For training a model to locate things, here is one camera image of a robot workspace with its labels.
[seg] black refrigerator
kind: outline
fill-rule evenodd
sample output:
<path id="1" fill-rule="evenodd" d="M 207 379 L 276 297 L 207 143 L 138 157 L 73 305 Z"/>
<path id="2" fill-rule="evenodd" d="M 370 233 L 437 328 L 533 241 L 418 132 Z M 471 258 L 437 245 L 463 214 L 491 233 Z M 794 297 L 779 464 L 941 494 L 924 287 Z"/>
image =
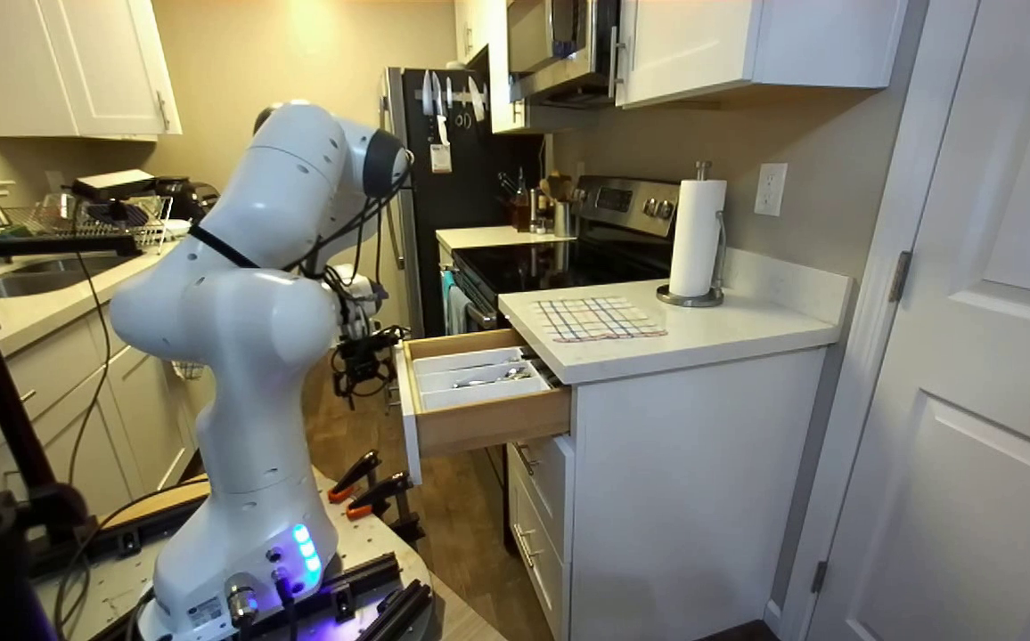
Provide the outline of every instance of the black refrigerator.
<path id="1" fill-rule="evenodd" d="M 488 81 L 446 67 L 387 67 L 385 132 L 414 155 L 394 197 L 406 274 L 406 330 L 443 335 L 437 227 L 511 223 L 516 185 L 542 179 L 542 134 L 488 132 Z"/>

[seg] door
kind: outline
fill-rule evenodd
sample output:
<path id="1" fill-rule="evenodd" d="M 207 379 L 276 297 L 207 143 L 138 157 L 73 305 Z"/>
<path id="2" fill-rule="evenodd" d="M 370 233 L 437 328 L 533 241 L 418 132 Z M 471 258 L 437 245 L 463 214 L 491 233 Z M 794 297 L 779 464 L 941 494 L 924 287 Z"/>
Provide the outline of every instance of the door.
<path id="1" fill-rule="evenodd" d="M 978 9 L 808 638 L 1030 638 L 1030 5 Z"/>

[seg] oven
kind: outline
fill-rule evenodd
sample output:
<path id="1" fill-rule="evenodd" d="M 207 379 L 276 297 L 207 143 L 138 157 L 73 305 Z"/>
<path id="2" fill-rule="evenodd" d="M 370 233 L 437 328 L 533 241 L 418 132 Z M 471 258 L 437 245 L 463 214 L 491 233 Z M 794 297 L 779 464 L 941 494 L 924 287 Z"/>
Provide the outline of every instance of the oven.
<path id="1" fill-rule="evenodd" d="M 665 278 L 674 212 L 674 183 L 586 179 L 575 241 L 457 250 L 446 297 L 457 330 L 503 328 L 507 292 Z"/>

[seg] microwave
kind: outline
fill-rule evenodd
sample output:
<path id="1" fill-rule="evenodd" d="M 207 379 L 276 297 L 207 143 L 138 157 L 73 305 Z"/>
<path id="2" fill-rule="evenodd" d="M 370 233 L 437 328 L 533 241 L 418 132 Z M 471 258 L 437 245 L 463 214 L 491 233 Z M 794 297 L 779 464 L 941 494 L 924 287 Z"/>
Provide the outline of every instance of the microwave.
<path id="1" fill-rule="evenodd" d="M 612 101 L 619 0 L 511 0 L 516 101 Z"/>

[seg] electrical outlet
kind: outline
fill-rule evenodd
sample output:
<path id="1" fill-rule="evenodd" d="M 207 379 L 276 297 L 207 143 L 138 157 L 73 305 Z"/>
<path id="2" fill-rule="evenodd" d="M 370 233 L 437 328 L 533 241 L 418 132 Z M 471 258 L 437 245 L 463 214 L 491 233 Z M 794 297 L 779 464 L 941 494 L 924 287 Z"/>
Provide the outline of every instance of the electrical outlet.
<path id="1" fill-rule="evenodd" d="M 792 164 L 758 164 L 756 214 L 779 219 Z"/>

